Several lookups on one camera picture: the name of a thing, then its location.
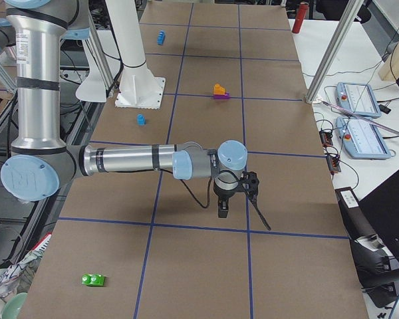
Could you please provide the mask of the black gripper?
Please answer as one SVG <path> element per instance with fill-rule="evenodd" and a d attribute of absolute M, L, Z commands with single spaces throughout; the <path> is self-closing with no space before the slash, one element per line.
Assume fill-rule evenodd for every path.
<path fill-rule="evenodd" d="M 227 218 L 229 198 L 235 193 L 244 193 L 251 201 L 257 201 L 259 179 L 254 171 L 242 171 L 239 174 L 231 170 L 222 170 L 213 181 L 213 191 L 218 198 L 218 217 Z"/>

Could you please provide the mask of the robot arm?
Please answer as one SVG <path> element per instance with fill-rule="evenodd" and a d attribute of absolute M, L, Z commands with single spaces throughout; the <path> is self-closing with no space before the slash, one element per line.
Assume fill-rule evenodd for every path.
<path fill-rule="evenodd" d="M 70 146 L 60 136 L 60 41 L 87 39 L 86 1 L 8 1 L 7 18 L 16 31 L 19 135 L 1 168 L 5 189 L 24 201 L 47 198 L 79 176 L 102 172 L 166 171 L 186 182 L 208 178 L 218 197 L 218 215 L 227 216 L 229 198 L 244 193 L 256 204 L 259 180 L 247 172 L 247 150 L 235 140 L 218 149 L 195 142 L 95 148 Z"/>

